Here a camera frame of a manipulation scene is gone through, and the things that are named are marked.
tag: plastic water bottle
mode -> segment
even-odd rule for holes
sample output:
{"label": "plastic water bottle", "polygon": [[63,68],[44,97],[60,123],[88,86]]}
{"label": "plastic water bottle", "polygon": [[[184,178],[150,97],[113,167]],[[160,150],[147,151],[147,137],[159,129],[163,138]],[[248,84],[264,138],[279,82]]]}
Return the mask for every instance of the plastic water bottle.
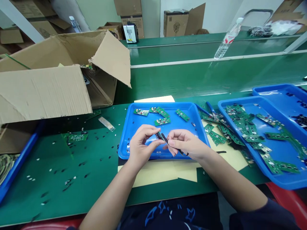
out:
{"label": "plastic water bottle", "polygon": [[73,26],[76,33],[82,33],[82,29],[80,28],[78,22],[75,20],[73,16],[69,16],[70,23]]}
{"label": "plastic water bottle", "polygon": [[238,18],[234,27],[227,32],[226,36],[224,37],[220,47],[217,49],[217,52],[214,55],[214,59],[219,60],[224,57],[226,51],[228,50],[229,46],[235,39],[235,37],[239,34],[241,25],[242,25],[243,18]]}

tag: cardboard box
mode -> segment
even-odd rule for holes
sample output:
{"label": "cardboard box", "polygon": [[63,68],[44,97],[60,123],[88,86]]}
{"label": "cardboard box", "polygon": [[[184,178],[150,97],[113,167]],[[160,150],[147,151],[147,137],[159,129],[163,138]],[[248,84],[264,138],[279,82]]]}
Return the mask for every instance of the cardboard box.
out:
{"label": "cardboard box", "polygon": [[123,40],[124,36],[123,36],[123,32],[122,32],[122,23],[119,22],[118,25],[111,25],[111,23],[108,24],[108,22],[103,26],[103,27],[98,27],[97,30],[102,30],[102,29],[106,29],[109,31],[112,31],[115,34],[115,37],[118,40]]}
{"label": "cardboard box", "polygon": [[284,0],[274,13],[293,12],[304,0]]}
{"label": "cardboard box", "polygon": [[25,18],[41,18],[57,15],[48,0],[10,0]]}
{"label": "cardboard box", "polygon": [[50,19],[48,21],[33,21],[31,25],[44,37],[65,33],[71,25],[62,19]]}
{"label": "cardboard box", "polygon": [[199,29],[197,34],[209,34],[209,31],[207,29]]}
{"label": "cardboard box", "polygon": [[141,0],[114,0],[118,16],[142,14]]}
{"label": "cardboard box", "polygon": [[190,11],[164,11],[165,37],[197,34],[202,28],[206,3]]}
{"label": "cardboard box", "polygon": [[138,38],[144,38],[143,16],[142,15],[121,16],[121,20],[122,20],[123,26],[125,26],[127,22],[134,23],[138,29]]}
{"label": "cardboard box", "polygon": [[113,104],[117,80],[131,88],[129,50],[107,30],[52,36],[12,57],[31,70],[0,60],[0,124],[92,113]]}
{"label": "cardboard box", "polygon": [[24,121],[4,125],[0,133],[0,154],[20,153],[39,121]]}

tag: blue plastic tray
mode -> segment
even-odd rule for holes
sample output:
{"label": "blue plastic tray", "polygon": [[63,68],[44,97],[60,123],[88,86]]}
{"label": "blue plastic tray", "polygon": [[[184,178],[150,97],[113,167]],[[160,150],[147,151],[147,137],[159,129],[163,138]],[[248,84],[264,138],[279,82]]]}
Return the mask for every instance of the blue plastic tray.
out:
{"label": "blue plastic tray", "polygon": [[306,92],[292,84],[281,84],[253,88],[253,95],[259,95],[270,100],[279,111],[304,131],[307,138],[307,132],[294,121],[295,118],[292,118],[292,116],[298,116],[299,114],[307,117],[307,108],[302,107],[297,102],[303,101],[307,103]]}
{"label": "blue plastic tray", "polygon": [[[227,105],[233,105],[234,103],[241,104],[244,106],[247,113],[253,114],[262,114],[268,115],[270,114],[273,118],[280,121],[285,125],[288,131],[292,133],[292,135],[300,142],[302,145],[307,147],[307,138],[305,137],[305,131],[300,127],[296,126],[291,120],[289,120],[284,114],[278,111],[269,100],[260,97],[260,96],[252,96],[245,98],[237,98],[231,100],[224,100],[218,103],[221,113],[225,116],[225,119],[229,122],[230,126],[233,130],[238,134],[240,139],[246,144],[250,153],[252,154],[255,162],[261,169],[264,175],[266,175],[271,181],[273,181],[276,185],[284,189],[298,189],[307,186],[307,170],[302,170],[301,167],[305,168],[305,164],[302,163],[298,158],[297,151],[292,147],[292,145],[288,141],[277,141],[277,140],[269,140],[265,139],[263,142],[264,145],[272,149],[270,155],[274,160],[283,161],[287,163],[295,164],[300,170],[300,174],[284,172],[281,175],[275,175],[271,173],[260,154],[254,150],[250,144],[248,144],[243,138],[242,133],[237,129],[234,122],[230,119],[228,114],[225,112],[225,108]],[[253,123],[257,127],[258,134],[265,137],[265,132],[272,133],[280,133],[280,131],[259,118],[254,118]]]}
{"label": "blue plastic tray", "polygon": [[[202,125],[198,110],[194,103],[191,102],[172,102],[172,103],[132,103],[128,107],[125,125],[122,131],[122,138],[119,144],[118,156],[121,159],[128,159],[130,151],[128,138],[131,140],[132,136],[135,134],[136,130],[142,124],[149,124],[154,126],[154,120],[162,119],[163,116],[158,113],[149,113],[148,116],[142,116],[138,114],[134,114],[133,111],[135,109],[143,109],[148,110],[151,107],[158,107],[165,109],[165,111],[170,115],[171,123],[157,126],[161,128],[161,133],[167,137],[168,133],[173,129],[187,129],[191,131],[195,136],[197,136],[200,140],[206,143],[208,146],[209,141],[205,134],[204,127]],[[186,122],[183,120],[178,114],[176,114],[176,110],[181,109],[190,120]],[[146,145],[149,145],[152,141],[156,140],[155,135],[149,138],[146,141]],[[151,154],[150,159],[171,159],[173,156],[168,150],[163,150],[160,145],[156,150]],[[176,159],[190,159],[188,156],[182,156],[180,153],[177,154]]]}
{"label": "blue plastic tray", "polygon": [[15,161],[13,168],[9,171],[6,178],[4,179],[2,185],[0,186],[0,203],[3,201],[7,191],[9,190],[13,180],[15,179],[19,169],[21,168],[22,164],[25,162],[26,157],[29,155],[31,149],[33,148],[35,142],[37,141],[43,127],[45,121],[40,121],[37,125],[34,134],[31,136],[29,141],[27,142],[26,146],[23,148],[20,156]]}

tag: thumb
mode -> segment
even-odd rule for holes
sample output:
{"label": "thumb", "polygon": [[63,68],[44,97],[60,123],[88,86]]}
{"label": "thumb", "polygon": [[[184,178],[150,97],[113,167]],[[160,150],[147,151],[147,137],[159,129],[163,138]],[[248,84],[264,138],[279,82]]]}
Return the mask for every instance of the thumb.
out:
{"label": "thumb", "polygon": [[147,149],[150,151],[150,154],[152,154],[152,152],[161,144],[165,144],[165,141],[155,140],[147,146]]}
{"label": "thumb", "polygon": [[169,140],[168,143],[169,143],[169,146],[175,149],[186,149],[186,145],[187,145],[186,142],[178,141],[178,140]]}

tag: cardboard flap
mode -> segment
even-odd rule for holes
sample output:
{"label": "cardboard flap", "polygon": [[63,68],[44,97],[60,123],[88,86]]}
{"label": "cardboard flap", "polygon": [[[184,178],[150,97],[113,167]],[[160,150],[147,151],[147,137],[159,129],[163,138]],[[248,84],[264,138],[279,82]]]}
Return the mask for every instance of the cardboard flap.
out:
{"label": "cardboard flap", "polygon": [[197,6],[189,11],[188,23],[185,29],[185,35],[195,35],[202,28],[204,22],[206,3]]}
{"label": "cardboard flap", "polygon": [[109,31],[89,61],[131,88],[129,50]]}
{"label": "cardboard flap", "polygon": [[92,113],[77,65],[0,73],[0,108],[0,124]]}
{"label": "cardboard flap", "polygon": [[68,22],[66,22],[62,19],[50,19],[48,21],[50,21],[52,24],[55,24],[56,26],[60,27],[61,29],[67,29],[71,26]]}
{"label": "cardboard flap", "polygon": [[23,43],[19,29],[0,30],[1,44]]}

